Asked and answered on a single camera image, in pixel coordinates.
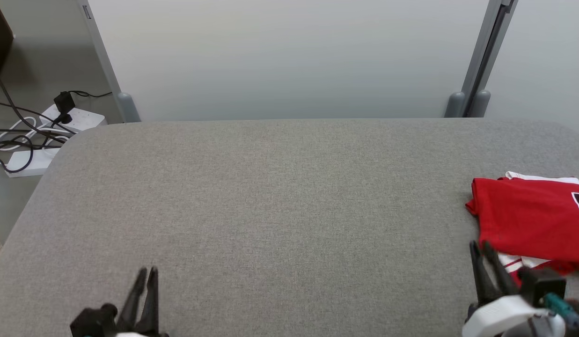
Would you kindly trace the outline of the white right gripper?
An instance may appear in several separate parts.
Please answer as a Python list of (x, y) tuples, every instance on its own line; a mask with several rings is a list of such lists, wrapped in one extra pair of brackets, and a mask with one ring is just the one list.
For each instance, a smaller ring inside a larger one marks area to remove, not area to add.
[(530, 318), (548, 314), (548, 310), (529, 305), (521, 296), (512, 296), (519, 294), (520, 289), (488, 241), (484, 241), (484, 254), (493, 270), (498, 288), (505, 296), (500, 297), (499, 290), (493, 285), (477, 241), (469, 242), (469, 252), (475, 278), (477, 305), (483, 306), (463, 325), (463, 337), (494, 337), (526, 323)]

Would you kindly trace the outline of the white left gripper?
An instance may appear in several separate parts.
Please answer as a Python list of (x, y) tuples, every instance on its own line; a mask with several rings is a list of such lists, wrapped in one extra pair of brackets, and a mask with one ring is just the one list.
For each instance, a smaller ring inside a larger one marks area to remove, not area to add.
[[(147, 269), (142, 267), (126, 297), (122, 311), (118, 315), (118, 330), (115, 337), (169, 337), (160, 333), (159, 328), (159, 287), (156, 267), (150, 269), (147, 283)], [(137, 322), (139, 300), (146, 283), (146, 298), (141, 318), (138, 321), (138, 332), (132, 331)]]

